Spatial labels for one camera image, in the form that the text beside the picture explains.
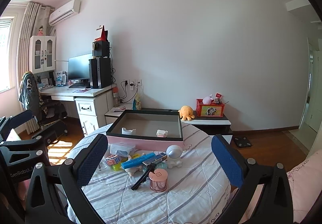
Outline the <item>blue plastic tube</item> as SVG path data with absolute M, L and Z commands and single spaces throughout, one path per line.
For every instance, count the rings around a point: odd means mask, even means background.
M 142 156 L 134 158 L 134 159 L 129 159 L 129 160 L 121 163 L 121 168 L 125 170 L 125 169 L 130 169 L 133 167 L 137 167 L 137 166 L 141 165 L 144 161 L 146 161 L 150 158 L 154 158 L 155 156 L 156 156 L 156 154 L 149 153 L 149 154 L 145 154 L 145 155 L 142 155 Z

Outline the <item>rose gold candle jar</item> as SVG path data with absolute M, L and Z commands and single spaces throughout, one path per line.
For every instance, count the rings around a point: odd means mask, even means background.
M 164 169 L 155 169 L 149 174 L 150 188 L 154 192 L 163 192 L 168 188 L 168 172 Z

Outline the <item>teal round case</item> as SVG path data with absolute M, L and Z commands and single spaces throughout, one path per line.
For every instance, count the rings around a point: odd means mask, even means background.
M 160 162 L 160 163 L 156 164 L 156 168 L 166 170 L 168 168 L 168 165 L 167 165 L 166 162 L 163 161 L 163 162 Z

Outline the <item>dark blue long box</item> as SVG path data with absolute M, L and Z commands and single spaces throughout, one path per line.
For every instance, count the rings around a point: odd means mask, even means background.
M 155 155 L 155 156 L 153 156 L 153 157 L 151 157 L 151 158 L 149 158 L 149 159 L 147 159 L 147 160 L 145 160 L 144 162 L 142 162 L 142 164 L 144 165 L 144 166 L 149 166 L 150 164 L 152 164 L 152 163 L 154 163 L 154 164 L 158 164 L 158 163 L 160 163 L 160 162 L 162 162 L 162 161 L 164 161 L 164 160 L 166 160 L 167 159 L 167 154 L 166 153 L 159 153 L 159 154 L 157 154 L 157 155 Z

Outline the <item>white astronaut figurine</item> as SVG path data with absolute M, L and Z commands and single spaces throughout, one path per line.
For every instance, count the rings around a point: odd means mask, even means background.
M 171 145 L 166 150 L 166 164 L 168 165 L 169 169 L 172 169 L 174 167 L 181 167 L 182 161 L 181 161 L 181 155 L 183 153 L 183 150 L 178 145 Z

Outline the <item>clear dental flosser box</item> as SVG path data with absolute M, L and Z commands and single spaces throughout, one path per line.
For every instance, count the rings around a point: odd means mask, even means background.
M 113 143 L 110 145 L 110 153 L 120 157 L 128 157 L 135 153 L 135 145 L 127 143 Z

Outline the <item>pink pillow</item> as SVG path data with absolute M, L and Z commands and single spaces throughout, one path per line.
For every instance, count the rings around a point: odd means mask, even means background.
M 300 223 L 321 192 L 321 149 L 287 173 L 293 199 L 294 222 Z

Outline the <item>black office chair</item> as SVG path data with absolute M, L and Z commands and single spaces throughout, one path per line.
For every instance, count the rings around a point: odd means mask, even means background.
M 31 110 L 40 130 L 67 118 L 65 106 L 57 100 L 43 99 L 34 74 L 23 74 L 19 87 L 19 102 L 24 110 Z

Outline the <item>yellow green packet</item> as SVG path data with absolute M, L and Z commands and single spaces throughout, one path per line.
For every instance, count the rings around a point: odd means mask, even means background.
M 134 154 L 134 155 L 132 156 L 132 158 L 133 158 L 133 159 L 136 159 L 136 158 L 138 158 L 138 157 L 140 157 L 140 154 Z M 122 158 L 122 159 L 119 161 L 119 163 L 117 163 L 117 164 L 115 164 L 115 165 L 112 165 L 113 170 L 114 170 L 114 171 L 119 171 L 119 170 L 121 169 L 121 163 L 123 163 L 123 162 L 125 162 L 125 161 L 127 161 L 127 160 L 128 160 L 128 158 Z

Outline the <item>black computer monitor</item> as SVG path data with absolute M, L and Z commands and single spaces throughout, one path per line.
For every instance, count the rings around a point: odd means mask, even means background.
M 84 80 L 90 78 L 90 59 L 92 54 L 72 57 L 68 60 L 68 79 Z

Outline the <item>black hair clip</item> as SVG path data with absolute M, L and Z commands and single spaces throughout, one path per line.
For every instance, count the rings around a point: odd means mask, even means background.
M 154 173 L 155 169 L 156 169 L 155 163 L 149 164 L 149 166 L 147 167 L 147 170 L 140 177 L 140 179 L 134 185 L 132 185 L 131 190 L 137 190 L 139 188 L 139 186 L 147 180 L 147 178 L 149 177 L 149 174 L 151 172 Z

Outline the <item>black white side cabinet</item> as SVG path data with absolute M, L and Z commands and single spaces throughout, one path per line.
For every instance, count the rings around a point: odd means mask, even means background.
M 225 115 L 223 117 L 198 117 L 196 116 L 191 121 L 181 121 L 184 124 L 190 124 L 207 133 L 208 135 L 232 135 L 231 122 Z

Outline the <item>black computer tower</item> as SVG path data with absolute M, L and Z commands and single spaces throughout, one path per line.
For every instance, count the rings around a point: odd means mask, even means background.
M 89 60 L 90 86 L 101 89 L 112 85 L 111 61 L 109 57 L 97 57 Z

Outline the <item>red toy crate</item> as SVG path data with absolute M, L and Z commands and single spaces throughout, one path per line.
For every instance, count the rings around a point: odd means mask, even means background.
M 198 117 L 222 118 L 224 115 L 224 104 L 203 104 L 202 99 L 196 100 L 196 115 Z

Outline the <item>wall power outlets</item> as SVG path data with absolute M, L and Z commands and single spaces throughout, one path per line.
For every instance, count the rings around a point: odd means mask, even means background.
M 142 80 L 124 80 L 124 82 L 127 82 L 127 85 L 132 86 L 136 86 L 136 87 L 140 87 L 142 86 Z

